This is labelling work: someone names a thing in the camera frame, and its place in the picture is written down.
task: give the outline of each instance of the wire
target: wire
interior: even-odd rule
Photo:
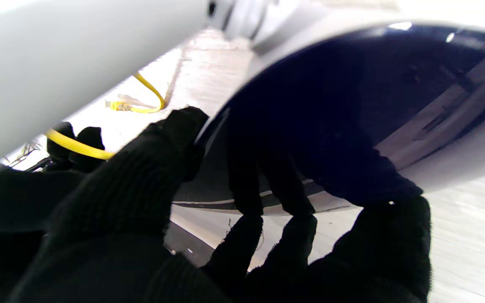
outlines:
[[[46,137],[56,144],[63,146],[64,148],[71,150],[75,153],[79,153],[82,155],[86,155],[92,158],[107,160],[113,157],[114,153],[110,153],[109,151],[94,148],[88,146],[86,144],[80,143],[74,139],[71,139],[67,136],[64,136],[53,129],[50,129],[46,133]]]
[[[156,113],[157,111],[160,111],[161,109],[164,108],[164,98],[162,98],[162,95],[156,90],[154,86],[152,86],[147,80],[139,73],[135,73],[134,77],[141,82],[141,84],[145,85],[146,88],[150,89],[152,92],[155,93],[155,95],[158,97],[158,100],[160,100],[160,106],[158,106],[155,109],[148,109],[146,113]]]
[[[133,112],[137,113],[156,113],[160,111],[161,109],[164,108],[164,98],[160,95],[160,93],[156,90],[154,86],[152,86],[139,72],[135,73],[133,75],[138,81],[141,82],[141,84],[145,85],[146,88],[150,89],[154,94],[158,97],[160,100],[160,106],[154,108],[154,109],[131,109]],[[56,144],[63,146],[64,148],[71,150],[75,153],[79,153],[82,155],[86,155],[92,158],[97,158],[97,159],[102,159],[102,160],[107,160],[113,157],[114,153],[110,153],[109,151],[94,148],[91,146],[88,146],[86,144],[80,143],[72,138],[69,138],[67,136],[64,136],[58,132],[56,132],[53,129],[50,129],[46,133],[46,137]]]

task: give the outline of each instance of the white surface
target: white surface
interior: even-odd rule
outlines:
[[[0,157],[186,40],[207,8],[206,0],[41,0],[0,13]]]

